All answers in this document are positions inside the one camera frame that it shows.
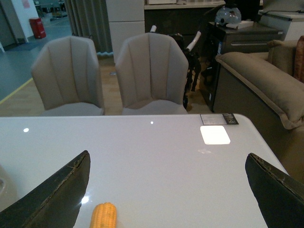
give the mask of orange pillow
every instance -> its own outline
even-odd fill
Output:
[[[294,78],[304,83],[304,36],[298,40],[294,60]]]

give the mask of beige dining chair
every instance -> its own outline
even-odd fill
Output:
[[[122,115],[187,114],[188,61],[172,37],[145,33],[126,39],[115,68]]]
[[[48,42],[31,67],[42,116],[104,115],[100,68],[92,40],[69,36]]]

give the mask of helmet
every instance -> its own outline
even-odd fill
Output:
[[[227,5],[220,8],[215,16],[215,23],[226,25],[228,23],[237,24],[242,21],[241,12],[236,6],[228,8]]]

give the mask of chair backrest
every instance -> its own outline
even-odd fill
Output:
[[[172,37],[145,33],[125,40],[115,67],[123,107],[149,99],[182,104],[188,61]]]
[[[46,110],[77,102],[104,108],[97,54],[88,38],[69,36],[48,42],[31,73]]]

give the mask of yellow corn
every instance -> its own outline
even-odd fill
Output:
[[[90,228],[115,228],[116,207],[112,203],[102,203],[94,208]]]

